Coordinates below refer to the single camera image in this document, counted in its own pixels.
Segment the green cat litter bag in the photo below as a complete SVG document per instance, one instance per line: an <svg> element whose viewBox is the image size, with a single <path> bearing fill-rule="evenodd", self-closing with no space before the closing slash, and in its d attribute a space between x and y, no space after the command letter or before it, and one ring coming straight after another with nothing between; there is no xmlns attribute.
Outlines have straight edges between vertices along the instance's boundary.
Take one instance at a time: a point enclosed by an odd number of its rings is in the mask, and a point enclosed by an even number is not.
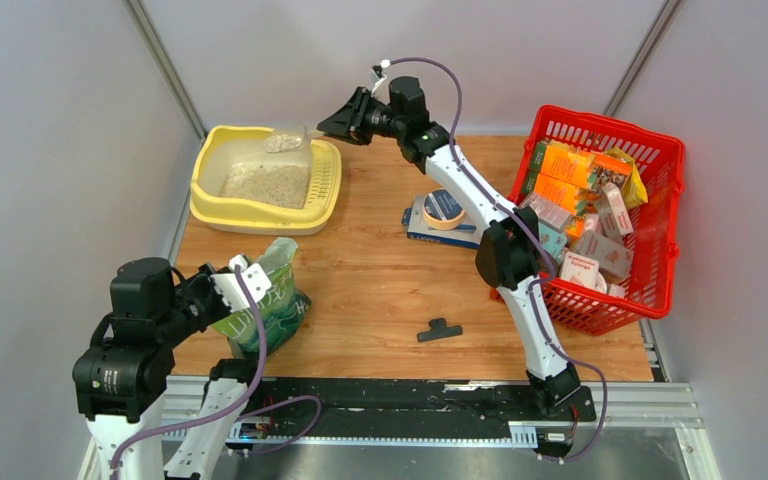
<svg viewBox="0 0 768 480"><path fill-rule="evenodd" d="M258 302L267 355L275 353L297 333L312 305L310 297L296 286L292 262L297 248L295 240L279 237L256 260L272 284ZM212 329L227 338L236 358L259 351L256 321L249 309L214 323Z"/></svg>

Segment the black bag clip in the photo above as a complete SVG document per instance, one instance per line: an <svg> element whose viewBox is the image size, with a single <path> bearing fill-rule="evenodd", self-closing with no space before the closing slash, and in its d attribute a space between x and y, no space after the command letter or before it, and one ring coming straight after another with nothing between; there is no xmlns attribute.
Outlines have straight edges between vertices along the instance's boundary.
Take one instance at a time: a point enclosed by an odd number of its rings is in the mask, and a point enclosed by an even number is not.
<svg viewBox="0 0 768 480"><path fill-rule="evenodd" d="M445 318L434 318L428 322L428 329L417 333L418 343L442 340L461 336L463 329L460 325L449 325Z"/></svg>

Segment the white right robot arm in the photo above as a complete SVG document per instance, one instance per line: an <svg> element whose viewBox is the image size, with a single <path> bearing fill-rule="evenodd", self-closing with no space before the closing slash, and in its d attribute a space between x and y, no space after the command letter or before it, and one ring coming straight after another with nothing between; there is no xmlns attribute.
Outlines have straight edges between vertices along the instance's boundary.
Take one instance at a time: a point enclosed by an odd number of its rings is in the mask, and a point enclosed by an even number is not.
<svg viewBox="0 0 768 480"><path fill-rule="evenodd" d="M558 417L581 382L543 299L538 258L544 252L534 211L507 200L470 164L450 132L432 120L416 77L392 80L388 102L367 87L357 88L317 128L354 145L368 145L376 136L392 138L409 163L453 196L482 233L476 269L514 320L526 353L532 409L546 419Z"/></svg>

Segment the clear plastic scoop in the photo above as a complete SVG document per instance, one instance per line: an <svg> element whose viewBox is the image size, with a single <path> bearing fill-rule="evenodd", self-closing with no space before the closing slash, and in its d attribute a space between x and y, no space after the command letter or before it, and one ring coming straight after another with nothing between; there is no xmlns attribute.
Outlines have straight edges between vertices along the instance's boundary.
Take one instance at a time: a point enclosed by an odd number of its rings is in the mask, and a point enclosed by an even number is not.
<svg viewBox="0 0 768 480"><path fill-rule="evenodd" d="M294 123L274 129L263 140L262 147L268 154L304 151L311 146L313 139L323 135L324 132L316 127Z"/></svg>

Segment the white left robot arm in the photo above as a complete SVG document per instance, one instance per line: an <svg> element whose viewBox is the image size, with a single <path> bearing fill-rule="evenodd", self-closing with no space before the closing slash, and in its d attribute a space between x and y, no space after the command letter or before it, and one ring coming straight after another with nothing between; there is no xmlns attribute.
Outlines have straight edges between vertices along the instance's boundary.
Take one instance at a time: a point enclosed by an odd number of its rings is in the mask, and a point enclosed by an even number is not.
<svg viewBox="0 0 768 480"><path fill-rule="evenodd" d="M234 313L258 316L257 303L271 286L262 266L243 255L220 270L204 264L189 278L159 257L118 268L109 287L112 310L72 369L78 411L98 450L102 478L211 478L238 416L264 405L264 323L256 322L256 359L220 360L196 417L164 426L174 350Z"/></svg>

